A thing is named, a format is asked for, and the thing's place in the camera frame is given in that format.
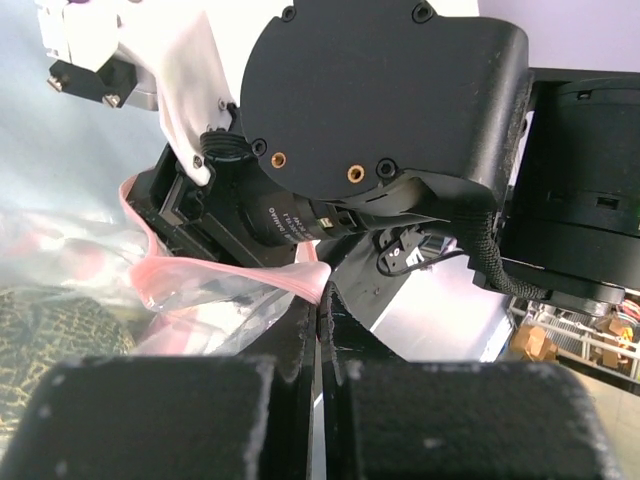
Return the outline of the clear zip top bag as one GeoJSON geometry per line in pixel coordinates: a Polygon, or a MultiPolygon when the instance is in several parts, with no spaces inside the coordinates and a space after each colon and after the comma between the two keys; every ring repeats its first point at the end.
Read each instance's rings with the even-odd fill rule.
{"type": "Polygon", "coordinates": [[[173,256],[131,209],[121,223],[67,213],[1,214],[1,289],[66,289],[105,306],[135,342],[127,354],[240,351],[295,299],[320,301],[329,279],[311,244],[282,267],[173,256]]]}

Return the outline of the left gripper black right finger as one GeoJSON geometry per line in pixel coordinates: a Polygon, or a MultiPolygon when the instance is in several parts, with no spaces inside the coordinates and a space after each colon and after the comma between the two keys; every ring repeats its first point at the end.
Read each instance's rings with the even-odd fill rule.
{"type": "Polygon", "coordinates": [[[551,363],[409,362],[329,284],[319,306],[331,479],[620,479],[585,387],[551,363]]]}

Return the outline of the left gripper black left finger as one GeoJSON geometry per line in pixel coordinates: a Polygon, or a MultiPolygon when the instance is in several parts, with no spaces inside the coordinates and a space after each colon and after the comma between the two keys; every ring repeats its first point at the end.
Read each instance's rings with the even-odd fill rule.
{"type": "Polygon", "coordinates": [[[235,355],[70,357],[35,387],[5,479],[308,479],[317,308],[235,355]]]}

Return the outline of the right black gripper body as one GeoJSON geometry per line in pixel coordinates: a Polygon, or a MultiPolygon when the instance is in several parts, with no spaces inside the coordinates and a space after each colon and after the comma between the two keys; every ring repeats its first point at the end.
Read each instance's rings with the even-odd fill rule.
{"type": "Polygon", "coordinates": [[[214,148],[205,186],[164,148],[126,201],[175,256],[241,267],[278,267],[310,239],[310,212],[262,171],[249,147],[214,148]]]}

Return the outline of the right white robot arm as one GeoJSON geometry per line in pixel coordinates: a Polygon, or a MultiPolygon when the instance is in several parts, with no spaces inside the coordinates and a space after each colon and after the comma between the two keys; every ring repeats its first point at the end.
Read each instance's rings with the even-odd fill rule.
{"type": "Polygon", "coordinates": [[[511,22],[428,1],[294,1],[227,126],[141,173],[132,209],[177,254],[275,267],[297,244],[455,239],[484,289],[591,312],[639,285],[639,76],[529,63],[511,22]]]}

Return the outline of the green netted fake melon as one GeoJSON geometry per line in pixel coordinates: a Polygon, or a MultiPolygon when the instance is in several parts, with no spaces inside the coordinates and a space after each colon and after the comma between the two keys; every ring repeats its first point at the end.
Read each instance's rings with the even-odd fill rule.
{"type": "Polygon", "coordinates": [[[1,445],[16,432],[43,375],[69,357],[125,355],[123,322],[98,301],[66,289],[1,289],[1,445]]]}

